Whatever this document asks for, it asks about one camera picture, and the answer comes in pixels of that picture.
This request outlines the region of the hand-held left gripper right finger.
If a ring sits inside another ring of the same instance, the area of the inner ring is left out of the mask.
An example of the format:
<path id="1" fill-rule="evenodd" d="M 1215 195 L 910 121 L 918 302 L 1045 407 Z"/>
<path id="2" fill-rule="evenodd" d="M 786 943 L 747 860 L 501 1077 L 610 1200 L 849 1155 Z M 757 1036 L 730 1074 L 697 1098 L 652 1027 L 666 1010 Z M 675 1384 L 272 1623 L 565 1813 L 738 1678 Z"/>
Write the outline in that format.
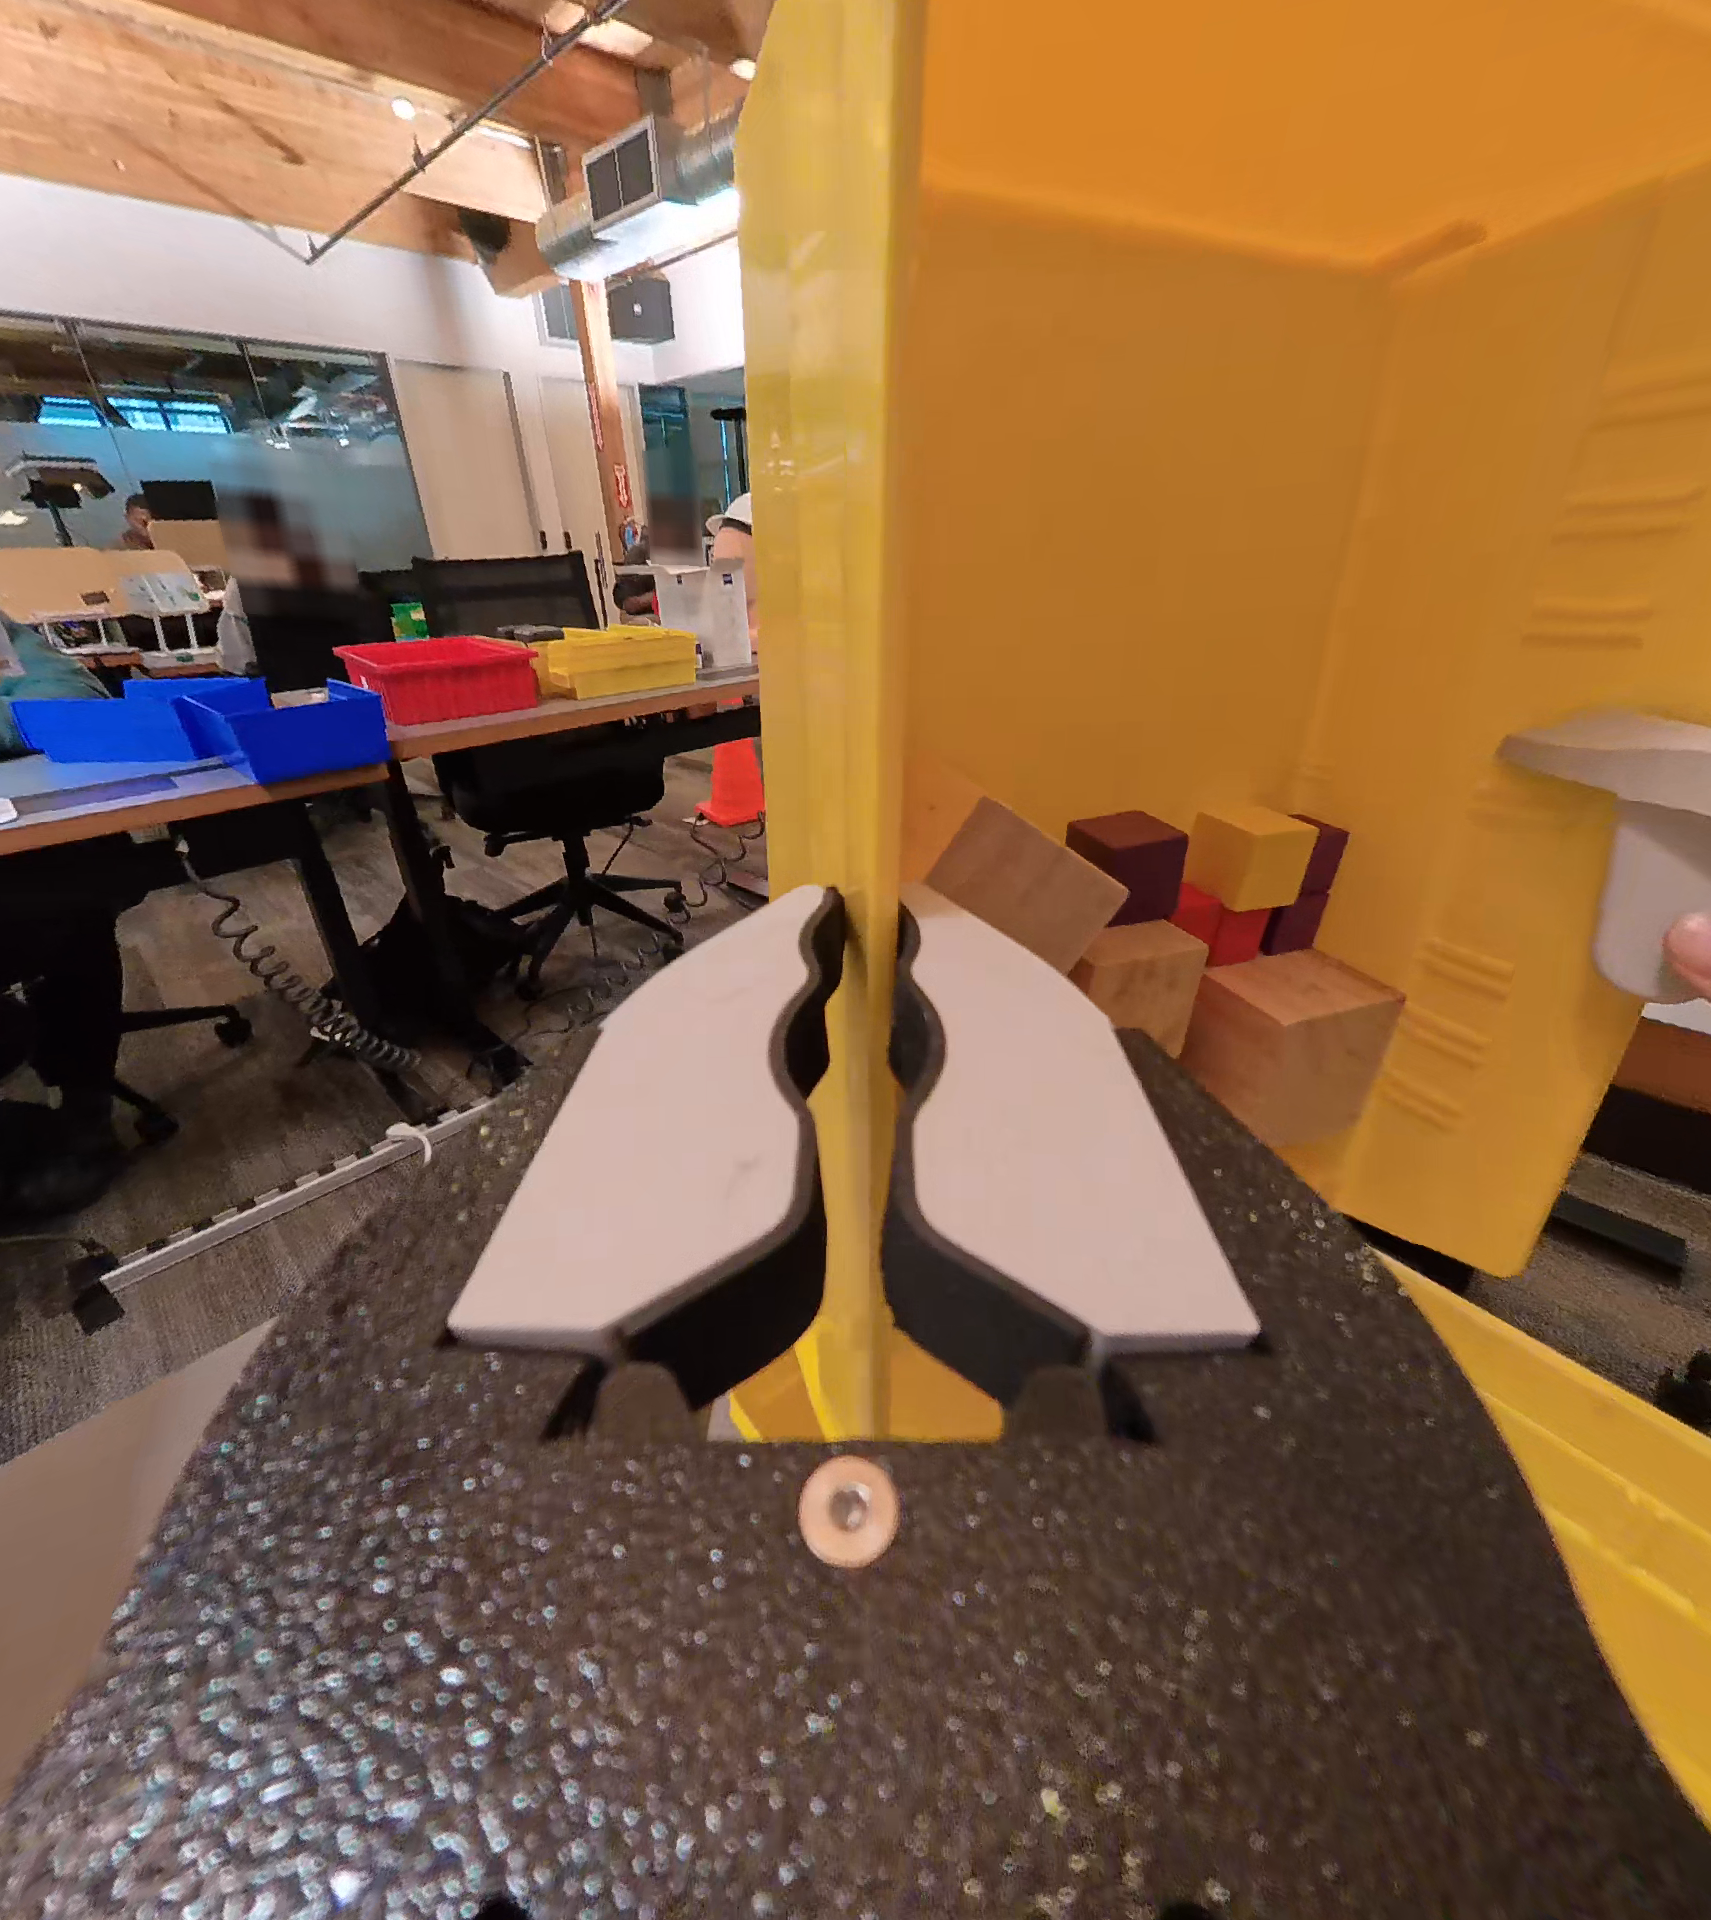
<path id="1" fill-rule="evenodd" d="M 1260 1318 L 1112 1021 L 1049 959 L 903 890 L 882 1293 L 994 1404 L 1038 1374 L 1237 1355 Z"/>

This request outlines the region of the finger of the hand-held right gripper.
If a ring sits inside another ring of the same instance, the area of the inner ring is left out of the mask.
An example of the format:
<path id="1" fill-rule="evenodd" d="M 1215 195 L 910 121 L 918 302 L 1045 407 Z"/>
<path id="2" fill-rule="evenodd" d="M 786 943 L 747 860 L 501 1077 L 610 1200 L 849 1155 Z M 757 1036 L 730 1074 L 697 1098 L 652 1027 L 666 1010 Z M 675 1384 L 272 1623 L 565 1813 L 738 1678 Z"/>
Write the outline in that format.
<path id="1" fill-rule="evenodd" d="M 1711 728 L 1586 709 L 1509 734 L 1500 758 L 1613 799 L 1594 968 L 1641 1000 L 1692 1000 L 1665 937 L 1677 918 L 1711 914 Z"/>

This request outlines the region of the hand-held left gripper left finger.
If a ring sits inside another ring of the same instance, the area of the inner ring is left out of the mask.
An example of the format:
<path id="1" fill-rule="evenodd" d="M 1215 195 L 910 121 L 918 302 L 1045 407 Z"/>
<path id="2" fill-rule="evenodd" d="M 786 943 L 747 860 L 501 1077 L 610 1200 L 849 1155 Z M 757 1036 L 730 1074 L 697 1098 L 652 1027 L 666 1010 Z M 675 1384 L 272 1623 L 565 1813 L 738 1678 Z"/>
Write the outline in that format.
<path id="1" fill-rule="evenodd" d="M 450 1333 L 656 1365 L 686 1404 L 820 1318 L 827 1196 L 810 1096 L 830 1066 L 847 907 L 800 885 L 694 945 L 606 1021 Z"/>

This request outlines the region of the pile of coloured wooden cubes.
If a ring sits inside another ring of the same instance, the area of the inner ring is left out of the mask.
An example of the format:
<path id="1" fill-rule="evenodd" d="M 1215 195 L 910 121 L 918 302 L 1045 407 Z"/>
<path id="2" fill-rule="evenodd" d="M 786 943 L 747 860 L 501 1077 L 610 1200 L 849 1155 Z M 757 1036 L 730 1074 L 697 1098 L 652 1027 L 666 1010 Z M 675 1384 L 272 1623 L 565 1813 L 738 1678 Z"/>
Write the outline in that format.
<path id="1" fill-rule="evenodd" d="M 1344 854 L 1347 828 L 1266 804 L 1049 836 L 939 761 L 906 770 L 903 878 L 1027 945 L 1275 1148 L 1347 1133 L 1402 1021 L 1394 987 L 1323 951 Z"/>

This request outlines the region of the yellow plastic box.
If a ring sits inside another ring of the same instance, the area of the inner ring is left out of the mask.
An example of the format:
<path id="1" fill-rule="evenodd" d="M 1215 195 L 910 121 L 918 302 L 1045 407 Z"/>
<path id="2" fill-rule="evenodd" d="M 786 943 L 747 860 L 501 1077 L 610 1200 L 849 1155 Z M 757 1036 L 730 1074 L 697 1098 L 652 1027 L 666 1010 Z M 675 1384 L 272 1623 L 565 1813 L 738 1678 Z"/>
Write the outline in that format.
<path id="1" fill-rule="evenodd" d="M 1711 724 L 1711 4 L 776 4 L 738 140 L 771 874 L 853 910 L 802 1374 L 875 1436 L 903 767 L 1351 833 L 1405 996 L 1294 1165 L 1526 1267 L 1636 1002 L 1596 795 Z"/>
<path id="2" fill-rule="evenodd" d="M 1548 1513 L 1590 1630 L 1711 1825 L 1711 1438 L 1388 1260 Z"/>

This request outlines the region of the black office chair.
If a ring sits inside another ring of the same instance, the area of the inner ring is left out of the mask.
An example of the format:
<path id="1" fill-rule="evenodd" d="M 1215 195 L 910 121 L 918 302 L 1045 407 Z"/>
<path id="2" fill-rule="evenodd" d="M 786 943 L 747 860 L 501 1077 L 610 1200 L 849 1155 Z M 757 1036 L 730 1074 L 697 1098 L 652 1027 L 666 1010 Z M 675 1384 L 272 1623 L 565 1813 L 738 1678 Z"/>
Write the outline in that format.
<path id="1" fill-rule="evenodd" d="M 542 552 L 478 562 L 414 562 L 414 589 L 435 637 L 499 637 L 506 627 L 599 631 L 582 552 Z M 487 852 L 519 842 L 557 842 L 562 874 L 506 907 L 519 924 L 524 1000 L 542 995 L 542 968 L 562 934 L 594 928 L 595 914 L 630 918 L 683 951 L 692 907 L 672 874 L 606 874 L 594 868 L 585 840 L 637 828 L 664 803 L 664 752 L 648 749 L 637 724 L 594 724 L 562 734 L 516 739 L 460 755 L 435 755 L 435 779 L 455 814 L 478 828 Z"/>

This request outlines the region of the stack of yellow bins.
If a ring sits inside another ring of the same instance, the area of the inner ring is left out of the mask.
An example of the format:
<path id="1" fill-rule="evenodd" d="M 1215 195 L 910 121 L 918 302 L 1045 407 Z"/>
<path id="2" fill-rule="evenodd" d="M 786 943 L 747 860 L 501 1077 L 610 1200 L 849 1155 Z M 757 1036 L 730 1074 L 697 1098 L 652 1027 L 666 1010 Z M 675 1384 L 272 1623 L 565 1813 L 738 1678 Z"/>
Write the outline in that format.
<path id="1" fill-rule="evenodd" d="M 697 684 L 701 639 L 672 627 L 565 627 L 534 639 L 547 700 L 606 700 Z"/>

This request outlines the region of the red plastic bin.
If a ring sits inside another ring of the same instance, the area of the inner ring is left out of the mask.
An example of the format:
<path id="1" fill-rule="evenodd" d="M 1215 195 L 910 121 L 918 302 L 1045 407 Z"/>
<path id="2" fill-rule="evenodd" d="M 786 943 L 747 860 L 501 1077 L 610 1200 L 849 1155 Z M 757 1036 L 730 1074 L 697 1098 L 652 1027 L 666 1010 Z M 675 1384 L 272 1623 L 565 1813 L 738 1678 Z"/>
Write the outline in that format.
<path id="1" fill-rule="evenodd" d="M 346 643 L 334 652 L 346 684 L 381 698 L 392 730 L 539 704 L 535 658 L 516 639 L 420 637 Z"/>

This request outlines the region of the white carton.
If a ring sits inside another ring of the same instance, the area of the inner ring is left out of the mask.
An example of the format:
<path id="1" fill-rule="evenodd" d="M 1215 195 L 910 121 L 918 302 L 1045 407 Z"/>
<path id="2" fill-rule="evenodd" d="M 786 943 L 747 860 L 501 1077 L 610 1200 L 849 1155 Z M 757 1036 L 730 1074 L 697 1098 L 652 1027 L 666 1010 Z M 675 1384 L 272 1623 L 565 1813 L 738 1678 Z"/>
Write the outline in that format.
<path id="1" fill-rule="evenodd" d="M 661 623 L 697 637 L 697 676 L 754 668 L 744 562 L 655 562 L 652 571 Z"/>

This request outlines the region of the blue plastic bin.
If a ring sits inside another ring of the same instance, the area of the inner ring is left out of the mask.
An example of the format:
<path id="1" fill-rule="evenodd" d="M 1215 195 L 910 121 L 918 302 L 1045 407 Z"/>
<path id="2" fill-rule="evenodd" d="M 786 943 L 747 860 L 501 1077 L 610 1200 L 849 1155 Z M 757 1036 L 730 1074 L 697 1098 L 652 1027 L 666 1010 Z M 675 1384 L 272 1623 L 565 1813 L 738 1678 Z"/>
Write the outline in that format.
<path id="1" fill-rule="evenodd" d="M 387 763 L 387 709 L 379 693 L 329 681 L 310 700 L 276 704 L 268 681 L 189 681 L 171 707 L 199 755 L 255 783 Z"/>
<path id="2" fill-rule="evenodd" d="M 168 698 L 12 700 L 27 752 L 57 763 L 196 763 L 208 755 Z"/>

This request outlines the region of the long wooden desk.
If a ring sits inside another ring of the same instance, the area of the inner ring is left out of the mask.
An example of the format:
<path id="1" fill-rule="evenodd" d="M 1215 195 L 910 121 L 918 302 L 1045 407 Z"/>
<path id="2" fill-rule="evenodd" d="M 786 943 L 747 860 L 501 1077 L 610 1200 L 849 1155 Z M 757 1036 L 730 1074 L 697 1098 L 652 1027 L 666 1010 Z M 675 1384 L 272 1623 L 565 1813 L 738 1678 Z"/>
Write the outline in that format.
<path id="1" fill-rule="evenodd" d="M 414 818 L 414 799 L 400 767 L 439 755 L 472 755 L 562 734 L 594 734 L 599 741 L 599 758 L 606 761 L 622 755 L 675 758 L 728 739 L 754 739 L 762 734 L 757 675 L 712 675 L 694 684 L 661 689 L 613 693 L 599 700 L 542 700 L 535 707 L 487 717 L 392 728 L 383 761 L 341 770 L 306 770 L 291 782 L 249 782 L 232 763 L 199 761 L 183 770 L 164 770 L 164 783 L 145 795 L 109 795 L 117 782 L 145 779 L 142 763 L 85 763 L 96 782 L 82 787 L 46 787 L 46 779 L 62 773 L 62 767 L 43 755 L 27 755 L 0 763 L 0 779 L 14 779 L 21 783 L 21 795 L 14 795 L 14 818 L 0 818 L 0 860 L 268 804 L 301 804 L 328 791 L 372 787 L 383 807 L 392 852 L 405 874 L 412 910 L 435 951 L 439 1016 L 455 1024 L 455 1036 L 470 1059 L 482 1064 L 488 1091 L 501 1091 L 528 1072 L 528 1059 L 476 1013 L 476 996 L 461 982 L 445 914 L 442 868 L 428 849 L 428 833 Z"/>

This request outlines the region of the tilted wooden board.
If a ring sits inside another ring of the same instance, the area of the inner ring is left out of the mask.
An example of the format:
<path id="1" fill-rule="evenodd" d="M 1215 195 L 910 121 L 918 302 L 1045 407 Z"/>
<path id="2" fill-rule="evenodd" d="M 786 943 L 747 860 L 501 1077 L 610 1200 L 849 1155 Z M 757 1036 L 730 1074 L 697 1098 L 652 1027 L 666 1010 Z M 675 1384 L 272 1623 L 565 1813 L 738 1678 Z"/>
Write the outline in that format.
<path id="1" fill-rule="evenodd" d="M 27 627 L 203 616 L 208 591 L 168 549 L 0 544 L 0 614 Z"/>

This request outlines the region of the metal air duct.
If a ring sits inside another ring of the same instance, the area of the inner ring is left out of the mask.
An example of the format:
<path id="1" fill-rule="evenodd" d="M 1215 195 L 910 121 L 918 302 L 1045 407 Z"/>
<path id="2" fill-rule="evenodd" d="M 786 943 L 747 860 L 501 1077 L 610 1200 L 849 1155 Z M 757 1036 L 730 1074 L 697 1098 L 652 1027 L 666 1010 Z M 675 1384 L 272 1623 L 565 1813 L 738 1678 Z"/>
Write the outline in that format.
<path id="1" fill-rule="evenodd" d="M 561 278 L 606 282 L 736 234 L 743 105 L 697 127 L 648 115 L 582 157 L 582 189 L 535 223 Z"/>

